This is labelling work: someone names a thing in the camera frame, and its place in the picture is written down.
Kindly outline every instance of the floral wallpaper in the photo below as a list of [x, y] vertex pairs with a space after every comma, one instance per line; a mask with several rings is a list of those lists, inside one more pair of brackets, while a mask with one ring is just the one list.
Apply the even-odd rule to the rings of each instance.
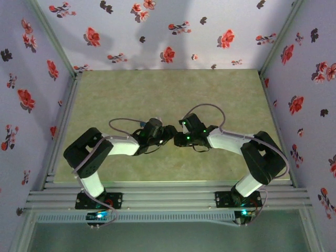
[[[71, 78], [26, 1], [0, 0], [0, 6], [12, 10], [3, 11], [0, 22], [0, 225], [6, 227], [0, 251], [6, 252], [29, 191], [43, 179]], [[66, 6], [56, 8], [66, 13]]]
[[295, 2], [36, 1], [74, 69], [85, 70], [260, 69]]
[[292, 173], [308, 189], [326, 251], [336, 248], [336, 34], [327, 25], [333, 3], [303, 3], [263, 74]]

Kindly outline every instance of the glass panel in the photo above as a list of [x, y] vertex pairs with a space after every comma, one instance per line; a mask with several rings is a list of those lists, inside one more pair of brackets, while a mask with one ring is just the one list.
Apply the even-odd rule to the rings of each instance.
[[[181, 131], [178, 120], [199, 103], [221, 107], [226, 113], [226, 130], [244, 134], [263, 130], [279, 145], [257, 70], [86, 71], [61, 155], [90, 127], [123, 135], [109, 127], [113, 118], [148, 121], [161, 117], [164, 125]], [[195, 113], [206, 126], [220, 125], [223, 120], [213, 107], [200, 107]], [[129, 121], [113, 125], [131, 133], [140, 128], [140, 124]], [[55, 182], [75, 182], [71, 170], [61, 157]], [[173, 140], [149, 155], [109, 156], [98, 171], [102, 182], [238, 181], [247, 172], [241, 155], [220, 149], [197, 153], [192, 148], [176, 147]]]
[[31, 252], [309, 251], [297, 211], [265, 211], [250, 226], [213, 223], [38, 224]]

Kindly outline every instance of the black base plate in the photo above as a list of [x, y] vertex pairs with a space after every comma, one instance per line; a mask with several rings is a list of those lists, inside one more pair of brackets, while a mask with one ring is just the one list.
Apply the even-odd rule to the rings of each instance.
[[232, 192], [215, 192], [215, 202], [217, 208], [231, 208], [231, 207], [261, 207], [263, 205], [260, 197], [260, 192], [255, 191], [250, 196], [244, 198], [241, 205], [237, 205], [232, 199]]
[[[120, 209], [122, 193], [107, 193], [104, 203], [112, 206], [114, 209]], [[93, 201], [85, 193], [79, 193], [77, 194], [75, 209], [106, 209], [106, 207]]]

